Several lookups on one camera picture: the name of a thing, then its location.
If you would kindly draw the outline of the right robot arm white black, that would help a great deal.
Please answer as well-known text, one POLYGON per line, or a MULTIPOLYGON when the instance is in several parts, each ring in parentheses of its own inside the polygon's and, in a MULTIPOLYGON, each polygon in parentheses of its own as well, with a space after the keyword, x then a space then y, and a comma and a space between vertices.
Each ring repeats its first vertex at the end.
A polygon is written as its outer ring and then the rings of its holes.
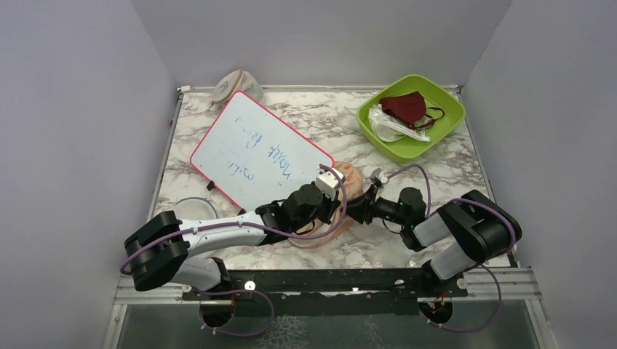
POLYGON ((404 245, 420 252, 446 238, 454 242, 421 266, 417 285, 428 295, 446 290, 449 281, 464 271, 508 253, 522 238, 520 224, 478 190, 471 190, 439 207, 432 214, 417 188, 403 188, 396 201, 378 196, 371 185, 351 200, 346 216, 370 224, 374 219, 400 226, 404 245))

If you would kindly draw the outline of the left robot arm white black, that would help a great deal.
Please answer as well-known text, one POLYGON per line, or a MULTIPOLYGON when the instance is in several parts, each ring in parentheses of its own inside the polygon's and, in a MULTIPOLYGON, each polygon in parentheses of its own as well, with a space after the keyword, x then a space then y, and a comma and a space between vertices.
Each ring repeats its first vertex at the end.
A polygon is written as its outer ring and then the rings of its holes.
POLYGON ((179 219, 173 211, 151 218, 124 241, 126 260, 120 272, 131 276, 138 292, 172 282, 194 286, 217 299, 228 291, 227 270, 222 259, 199 255, 236 246, 264 246, 288 239, 311 240, 303 227, 319 220, 331 227, 341 223, 336 211, 346 212, 348 193, 342 185, 317 182, 302 185, 288 198, 272 201, 244 214, 207 220, 179 219))

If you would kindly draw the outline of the peach floral mesh laundry bag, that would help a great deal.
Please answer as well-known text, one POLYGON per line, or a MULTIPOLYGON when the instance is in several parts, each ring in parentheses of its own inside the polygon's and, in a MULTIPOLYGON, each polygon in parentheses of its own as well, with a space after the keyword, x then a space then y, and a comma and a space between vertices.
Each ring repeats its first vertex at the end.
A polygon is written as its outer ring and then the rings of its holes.
MULTIPOLYGON (((337 169, 338 171, 342 172, 346 177, 346 180, 344 182, 344 188, 345 188, 347 198, 349 201, 354 198, 359 197, 363 193, 364 179, 360 171, 356 167, 344 161, 336 161, 334 164, 334 169, 337 169)), ((329 225, 326 225, 323 228, 318 229, 317 231, 298 231, 296 235, 316 236, 316 235, 323 234, 327 232, 332 225, 337 223, 337 221, 341 217, 341 213, 337 214, 336 217, 338 219, 335 222, 329 225)), ((339 235, 343 234, 346 230, 348 230, 351 227, 353 222, 354 221, 351 218, 345 217, 343 219, 343 222, 332 233, 328 234, 327 236, 323 236, 321 238, 316 238, 316 239, 290 238, 289 242, 292 245, 298 248, 302 248, 302 249, 317 248, 339 237, 339 235)))

